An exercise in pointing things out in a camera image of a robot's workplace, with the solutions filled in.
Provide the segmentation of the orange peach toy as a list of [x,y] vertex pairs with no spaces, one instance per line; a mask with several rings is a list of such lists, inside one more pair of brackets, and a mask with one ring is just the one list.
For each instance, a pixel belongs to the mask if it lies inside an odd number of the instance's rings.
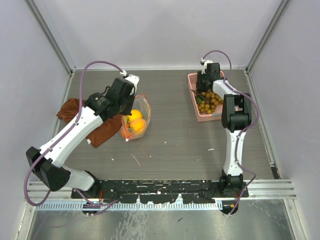
[[130,127],[135,133],[137,133],[138,135],[141,135],[146,130],[147,122],[143,118],[136,119],[130,123]]

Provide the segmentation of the orange persimmon toy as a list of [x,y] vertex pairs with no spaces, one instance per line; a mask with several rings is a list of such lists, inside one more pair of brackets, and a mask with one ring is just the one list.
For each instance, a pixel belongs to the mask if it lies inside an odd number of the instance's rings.
[[131,136],[129,129],[125,127],[122,127],[120,129],[120,134],[124,139],[129,139],[129,137]]

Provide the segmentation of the brown longan bunch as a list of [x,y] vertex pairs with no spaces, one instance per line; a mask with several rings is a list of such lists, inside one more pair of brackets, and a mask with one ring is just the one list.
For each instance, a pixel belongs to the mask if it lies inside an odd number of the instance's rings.
[[196,91],[194,98],[197,109],[202,115],[215,113],[218,106],[223,104],[223,99],[212,90],[206,92]]

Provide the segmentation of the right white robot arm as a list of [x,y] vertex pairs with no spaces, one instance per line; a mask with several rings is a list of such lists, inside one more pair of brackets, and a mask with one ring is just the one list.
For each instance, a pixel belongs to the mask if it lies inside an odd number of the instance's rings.
[[196,90],[211,90],[222,99],[221,123],[226,132],[226,156],[219,178],[219,191],[223,196],[231,197],[244,184],[240,165],[246,136],[244,129],[252,123],[251,102],[221,76],[219,63],[203,60],[201,65],[202,70],[197,72]]

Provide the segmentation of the yellow lemon toy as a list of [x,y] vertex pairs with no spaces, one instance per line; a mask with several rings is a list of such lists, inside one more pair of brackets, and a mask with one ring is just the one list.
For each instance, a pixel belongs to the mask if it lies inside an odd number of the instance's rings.
[[127,118],[128,118],[128,121],[131,123],[137,119],[142,119],[143,118],[143,115],[142,113],[138,110],[138,109],[132,109],[131,110],[131,115],[129,115]]

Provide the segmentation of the clear orange-zip bag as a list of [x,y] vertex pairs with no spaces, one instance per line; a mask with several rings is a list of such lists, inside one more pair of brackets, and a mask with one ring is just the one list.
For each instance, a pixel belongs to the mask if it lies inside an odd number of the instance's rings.
[[134,99],[131,115],[122,116],[120,134],[126,142],[141,138],[149,126],[152,110],[145,94]]

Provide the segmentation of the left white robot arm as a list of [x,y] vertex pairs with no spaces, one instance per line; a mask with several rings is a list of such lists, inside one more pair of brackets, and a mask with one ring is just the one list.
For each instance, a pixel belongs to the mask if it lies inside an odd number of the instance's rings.
[[52,140],[26,151],[28,162],[34,167],[32,172],[50,191],[70,187],[81,190],[88,198],[99,195],[101,182],[89,171],[66,167],[65,161],[81,141],[105,121],[118,114],[131,113],[139,81],[133,74],[117,77],[103,93],[90,95],[81,111]]

